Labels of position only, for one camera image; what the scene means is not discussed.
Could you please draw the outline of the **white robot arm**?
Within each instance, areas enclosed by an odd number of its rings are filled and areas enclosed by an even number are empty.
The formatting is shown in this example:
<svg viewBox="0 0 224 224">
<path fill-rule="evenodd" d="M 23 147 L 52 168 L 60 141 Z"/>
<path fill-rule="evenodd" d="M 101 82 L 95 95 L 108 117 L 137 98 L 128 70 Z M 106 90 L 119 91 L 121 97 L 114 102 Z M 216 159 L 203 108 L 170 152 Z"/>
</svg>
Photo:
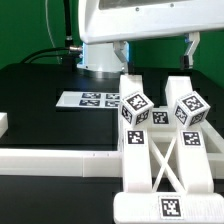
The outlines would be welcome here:
<svg viewBox="0 0 224 224">
<path fill-rule="evenodd" d="M 224 28 L 224 0 L 79 0 L 78 27 L 88 71 L 126 73 L 129 41 L 180 35 L 189 69 L 200 33 Z"/>
</svg>

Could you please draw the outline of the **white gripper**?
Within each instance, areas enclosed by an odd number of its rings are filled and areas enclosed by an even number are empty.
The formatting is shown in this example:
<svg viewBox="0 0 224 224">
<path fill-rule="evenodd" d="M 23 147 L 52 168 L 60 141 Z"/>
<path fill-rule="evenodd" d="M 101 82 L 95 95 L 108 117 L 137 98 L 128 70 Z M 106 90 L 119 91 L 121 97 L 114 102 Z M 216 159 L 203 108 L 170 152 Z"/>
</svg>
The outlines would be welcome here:
<svg viewBox="0 0 224 224">
<path fill-rule="evenodd" d="M 185 35 L 182 69 L 192 69 L 199 31 L 224 28 L 224 0 L 79 0 L 80 38 L 86 44 L 114 42 L 113 50 L 129 73 L 128 40 Z"/>
</svg>

